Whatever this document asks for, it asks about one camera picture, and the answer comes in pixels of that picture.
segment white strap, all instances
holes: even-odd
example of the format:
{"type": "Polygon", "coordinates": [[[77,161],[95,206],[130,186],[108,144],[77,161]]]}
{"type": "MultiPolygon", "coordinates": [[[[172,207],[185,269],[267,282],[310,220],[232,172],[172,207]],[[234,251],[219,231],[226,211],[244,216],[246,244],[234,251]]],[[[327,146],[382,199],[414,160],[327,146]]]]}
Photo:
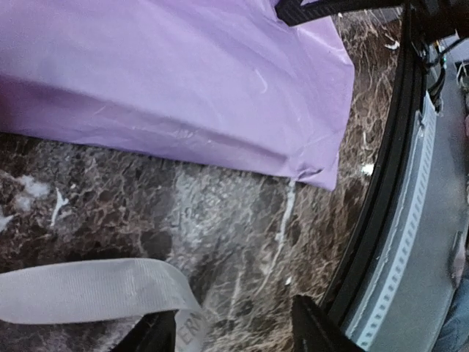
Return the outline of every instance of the white strap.
{"type": "Polygon", "coordinates": [[[198,352],[206,324],[184,275],[152,259],[90,260],[0,275],[0,319],[85,323],[179,310],[177,351],[198,352]]]}

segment purple plastic bag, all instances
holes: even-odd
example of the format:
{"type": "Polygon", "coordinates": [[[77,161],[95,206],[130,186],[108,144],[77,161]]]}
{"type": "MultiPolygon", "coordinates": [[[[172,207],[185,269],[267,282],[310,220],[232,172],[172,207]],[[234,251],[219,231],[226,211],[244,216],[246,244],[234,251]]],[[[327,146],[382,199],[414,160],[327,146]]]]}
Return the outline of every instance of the purple plastic bag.
{"type": "Polygon", "coordinates": [[[3,132],[332,189],[353,66],[270,0],[4,0],[3,132]]]}

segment brown marble surface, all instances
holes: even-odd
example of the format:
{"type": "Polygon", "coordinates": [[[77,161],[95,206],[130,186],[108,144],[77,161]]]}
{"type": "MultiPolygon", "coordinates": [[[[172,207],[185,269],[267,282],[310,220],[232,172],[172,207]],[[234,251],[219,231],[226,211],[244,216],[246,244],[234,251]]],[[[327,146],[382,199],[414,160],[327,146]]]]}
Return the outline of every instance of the brown marble surface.
{"type": "MultiPolygon", "coordinates": [[[[168,260],[203,303],[210,322],[205,351],[290,351],[290,297],[324,294],[366,193],[396,66],[400,22],[389,22],[392,17],[335,18],[356,77],[334,192],[0,135],[1,272],[97,258],[168,260]]],[[[134,323],[0,323],[0,346],[6,352],[105,352],[134,323]]]]}

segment purple bag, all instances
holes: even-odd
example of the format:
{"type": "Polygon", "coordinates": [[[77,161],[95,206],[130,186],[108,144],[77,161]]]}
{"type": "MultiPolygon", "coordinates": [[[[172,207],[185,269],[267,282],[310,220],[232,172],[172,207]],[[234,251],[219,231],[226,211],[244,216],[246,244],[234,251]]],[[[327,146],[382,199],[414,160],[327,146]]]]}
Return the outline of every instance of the purple bag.
{"type": "Polygon", "coordinates": [[[328,189],[353,66],[330,18],[270,0],[22,0],[0,8],[0,130],[328,189]]]}

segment person's leg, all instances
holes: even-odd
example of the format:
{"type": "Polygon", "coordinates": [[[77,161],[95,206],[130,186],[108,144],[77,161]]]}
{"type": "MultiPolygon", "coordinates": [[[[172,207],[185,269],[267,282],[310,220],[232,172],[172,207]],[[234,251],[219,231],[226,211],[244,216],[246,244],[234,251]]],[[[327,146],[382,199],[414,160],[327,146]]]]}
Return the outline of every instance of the person's leg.
{"type": "Polygon", "coordinates": [[[466,265],[461,283],[433,352],[458,352],[469,338],[469,268],[466,265]]]}

